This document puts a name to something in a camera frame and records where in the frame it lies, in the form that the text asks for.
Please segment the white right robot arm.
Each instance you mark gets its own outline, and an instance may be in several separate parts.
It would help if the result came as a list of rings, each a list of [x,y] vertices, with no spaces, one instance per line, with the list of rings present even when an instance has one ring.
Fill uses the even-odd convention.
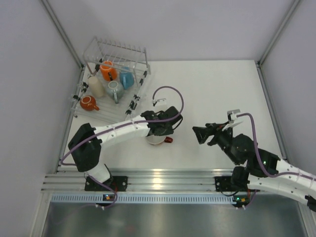
[[[277,155],[258,148],[248,136],[233,135],[223,124],[193,127],[199,144],[217,145],[235,165],[231,184],[241,189],[259,190],[291,198],[316,209],[316,177]]]

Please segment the beige handleless cup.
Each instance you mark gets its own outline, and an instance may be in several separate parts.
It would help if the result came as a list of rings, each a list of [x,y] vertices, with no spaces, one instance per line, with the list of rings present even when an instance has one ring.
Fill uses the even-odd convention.
[[[104,96],[105,94],[104,87],[96,76],[92,76],[88,78],[88,86],[93,96],[97,98]]]

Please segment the brown mug black interior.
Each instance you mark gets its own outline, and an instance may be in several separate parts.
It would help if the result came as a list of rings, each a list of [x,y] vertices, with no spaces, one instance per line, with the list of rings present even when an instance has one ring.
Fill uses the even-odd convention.
[[[96,99],[93,96],[87,95],[81,98],[80,106],[86,111],[98,111],[99,107],[96,104]]]

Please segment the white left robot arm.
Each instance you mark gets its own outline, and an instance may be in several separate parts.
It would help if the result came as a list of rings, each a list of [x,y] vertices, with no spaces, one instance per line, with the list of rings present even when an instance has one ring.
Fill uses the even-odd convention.
[[[182,120],[181,112],[171,106],[165,111],[145,111],[132,119],[103,127],[81,125],[68,148],[78,172],[87,175],[84,190],[105,191],[113,184],[110,170],[100,161],[106,148],[135,138],[166,137],[174,133]]]

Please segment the blue mug white interior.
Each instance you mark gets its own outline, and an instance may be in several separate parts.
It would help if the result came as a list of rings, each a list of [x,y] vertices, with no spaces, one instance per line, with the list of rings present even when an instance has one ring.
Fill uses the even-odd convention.
[[[125,90],[129,89],[134,85],[133,74],[128,67],[122,68],[122,70],[119,73],[119,80]]]

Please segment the red mug white interior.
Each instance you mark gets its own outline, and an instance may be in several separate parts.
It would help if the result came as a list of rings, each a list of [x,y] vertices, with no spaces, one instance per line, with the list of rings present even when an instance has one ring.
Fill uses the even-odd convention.
[[[155,136],[155,135],[151,135],[145,138],[146,141],[150,144],[150,145],[160,145],[163,143],[172,143],[173,139],[171,137],[168,136]]]

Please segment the orange mug black handle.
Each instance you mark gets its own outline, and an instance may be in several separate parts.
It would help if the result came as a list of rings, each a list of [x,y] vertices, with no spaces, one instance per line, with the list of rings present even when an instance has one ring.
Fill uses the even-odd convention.
[[[117,79],[117,71],[111,61],[104,61],[100,65],[100,71],[105,81],[114,81]]]

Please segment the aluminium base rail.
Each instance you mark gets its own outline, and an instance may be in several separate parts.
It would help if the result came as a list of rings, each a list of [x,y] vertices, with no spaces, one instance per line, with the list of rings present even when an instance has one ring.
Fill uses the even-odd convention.
[[[127,192],[141,193],[213,193],[215,177],[230,176],[232,169],[119,169],[113,176],[126,176]],[[74,168],[61,168],[46,174],[41,191],[79,193],[84,191],[85,175]]]

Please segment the grey green speckled mug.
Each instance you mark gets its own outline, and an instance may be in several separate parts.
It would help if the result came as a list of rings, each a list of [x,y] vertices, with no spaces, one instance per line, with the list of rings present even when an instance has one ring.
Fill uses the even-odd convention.
[[[124,95],[123,85],[118,81],[110,81],[106,87],[106,93],[114,100],[116,104]]]

